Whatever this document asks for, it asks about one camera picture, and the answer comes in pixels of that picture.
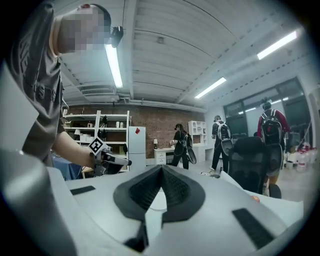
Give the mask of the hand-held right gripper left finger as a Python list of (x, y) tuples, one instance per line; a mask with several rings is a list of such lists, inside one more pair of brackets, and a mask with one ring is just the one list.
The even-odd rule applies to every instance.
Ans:
[(162, 167), (156, 165), (66, 185), (80, 208), (112, 242), (134, 253), (161, 253), (162, 181)]

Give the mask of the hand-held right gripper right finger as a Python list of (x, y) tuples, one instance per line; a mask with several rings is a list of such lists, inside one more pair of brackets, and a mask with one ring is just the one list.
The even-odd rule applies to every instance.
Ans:
[(252, 256), (286, 230), (285, 223), (241, 188), (163, 166), (167, 200), (161, 256)]

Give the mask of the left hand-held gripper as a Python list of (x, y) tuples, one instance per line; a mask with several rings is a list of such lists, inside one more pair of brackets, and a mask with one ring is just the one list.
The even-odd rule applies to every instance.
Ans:
[(94, 175), (115, 175), (123, 166), (130, 166), (131, 160), (111, 154), (113, 149), (96, 137), (90, 144), (89, 149), (94, 155)]

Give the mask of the person's left forearm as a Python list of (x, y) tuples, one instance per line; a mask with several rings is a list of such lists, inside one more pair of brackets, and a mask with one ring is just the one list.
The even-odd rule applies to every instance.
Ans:
[(52, 150), (74, 164), (92, 169), (95, 166), (95, 157), (90, 149), (80, 146), (65, 131), (56, 136)]

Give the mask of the white open shelving unit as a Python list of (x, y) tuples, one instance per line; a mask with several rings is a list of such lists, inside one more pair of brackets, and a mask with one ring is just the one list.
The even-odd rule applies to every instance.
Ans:
[[(82, 147), (99, 137), (105, 144), (112, 147), (112, 155), (129, 160), (128, 133), (131, 124), (130, 112), (125, 114), (106, 114), (97, 110), (95, 114), (72, 114), (63, 111), (64, 129)], [(123, 166), (120, 172), (127, 172), (129, 166)], [(82, 167), (81, 174), (92, 173), (94, 169)]]

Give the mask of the blue table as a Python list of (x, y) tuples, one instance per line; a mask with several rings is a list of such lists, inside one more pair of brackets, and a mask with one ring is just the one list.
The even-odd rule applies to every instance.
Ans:
[(72, 163), (58, 156), (53, 156), (52, 161), (53, 166), (60, 170), (65, 181), (77, 180), (80, 177), (82, 171), (81, 165)]

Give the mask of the white desk with drawers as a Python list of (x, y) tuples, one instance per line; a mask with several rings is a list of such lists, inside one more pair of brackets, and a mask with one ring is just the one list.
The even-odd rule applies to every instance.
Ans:
[(154, 149), (154, 160), (156, 165), (170, 165), (174, 159), (173, 148)]

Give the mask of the gray hanging seat shell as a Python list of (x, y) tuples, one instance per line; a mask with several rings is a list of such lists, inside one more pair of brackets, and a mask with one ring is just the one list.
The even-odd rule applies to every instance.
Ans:
[(192, 163), (193, 165), (195, 165), (197, 163), (197, 158), (196, 158), (196, 155), (195, 155), (192, 148), (186, 149), (186, 155), (187, 155), (187, 159), (190, 163)]
[(283, 149), (280, 144), (266, 145), (267, 168), (266, 174), (273, 177), (279, 174), (283, 164)]
[(224, 139), (221, 141), (222, 151), (226, 156), (229, 156), (230, 151), (234, 148), (232, 139)]

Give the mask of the ceiling air conditioner vent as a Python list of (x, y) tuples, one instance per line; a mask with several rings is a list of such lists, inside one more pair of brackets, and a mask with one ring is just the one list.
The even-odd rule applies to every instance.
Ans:
[(86, 97), (97, 95), (115, 95), (117, 92), (117, 90), (110, 85), (84, 85), (79, 86), (78, 89)]

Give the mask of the black backpack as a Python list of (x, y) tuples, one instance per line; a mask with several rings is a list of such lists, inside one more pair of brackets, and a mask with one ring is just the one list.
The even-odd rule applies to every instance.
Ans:
[(187, 150), (193, 148), (193, 140), (189, 133), (183, 133), (182, 140), (180, 143)]
[(282, 125), (276, 117), (276, 110), (271, 109), (269, 114), (261, 115), (261, 135), (266, 145), (280, 144), (282, 140)]

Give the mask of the white arched hutch desk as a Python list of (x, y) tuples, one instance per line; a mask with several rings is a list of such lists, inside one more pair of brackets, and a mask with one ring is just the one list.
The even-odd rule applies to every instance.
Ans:
[(191, 120), (188, 122), (188, 132), (192, 138), (193, 151), (197, 163), (211, 162), (214, 154), (214, 140), (211, 130), (205, 121)]

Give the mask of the large dark-framed window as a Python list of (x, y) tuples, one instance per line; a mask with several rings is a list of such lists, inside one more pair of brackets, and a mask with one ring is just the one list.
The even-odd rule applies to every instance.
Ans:
[(245, 97), (223, 107), (226, 123), (235, 138), (253, 136), (263, 113), (261, 101), (271, 100), (272, 108), (286, 117), (292, 132), (302, 132), (309, 127), (311, 117), (303, 87), (298, 78), (292, 78), (269, 89)]

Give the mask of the long ceiling light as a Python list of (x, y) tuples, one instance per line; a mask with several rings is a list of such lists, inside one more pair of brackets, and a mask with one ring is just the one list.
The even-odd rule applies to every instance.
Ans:
[(208, 88), (206, 88), (205, 90), (203, 90), (202, 92), (200, 92), (198, 95), (196, 95), (194, 98), (195, 99), (200, 99), (203, 96), (207, 95), (209, 92), (211, 92), (212, 90), (214, 90), (215, 88), (219, 87), (220, 85), (222, 85), (223, 83), (225, 83), (227, 80), (222, 77), (219, 80), (217, 80), (216, 82), (214, 82), (212, 85), (210, 85)]
[(278, 41), (276, 41), (275, 43), (269, 45), (267, 48), (263, 49), (262, 51), (258, 52), (257, 58), (259, 60), (264, 59), (266, 56), (270, 55), (271, 53), (277, 51), (278, 49), (280, 49), (281, 47), (287, 45), (288, 43), (294, 41), (295, 39), (297, 39), (298, 35), (297, 35), (297, 31), (293, 31), (290, 34), (282, 37), (281, 39), (279, 39)]
[(112, 47), (111, 44), (106, 44), (104, 48), (105, 48), (107, 60), (109, 63), (109, 68), (113, 77), (115, 87), (118, 89), (123, 88), (117, 49)]

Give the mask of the pile of clear plastic jugs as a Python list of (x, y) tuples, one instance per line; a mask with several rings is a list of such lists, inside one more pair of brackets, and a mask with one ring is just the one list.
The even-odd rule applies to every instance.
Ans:
[(305, 173), (309, 168), (316, 166), (319, 158), (319, 151), (309, 143), (301, 143), (297, 146), (290, 146), (285, 154), (285, 167), (297, 173)]

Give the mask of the person's gray t-shirt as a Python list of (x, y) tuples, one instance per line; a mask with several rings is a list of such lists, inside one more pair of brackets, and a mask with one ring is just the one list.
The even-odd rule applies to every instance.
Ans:
[(64, 131), (61, 64), (50, 50), (54, 1), (45, 0), (31, 13), (5, 57), (8, 68), (24, 95), (38, 112), (22, 150), (53, 167), (51, 149)]

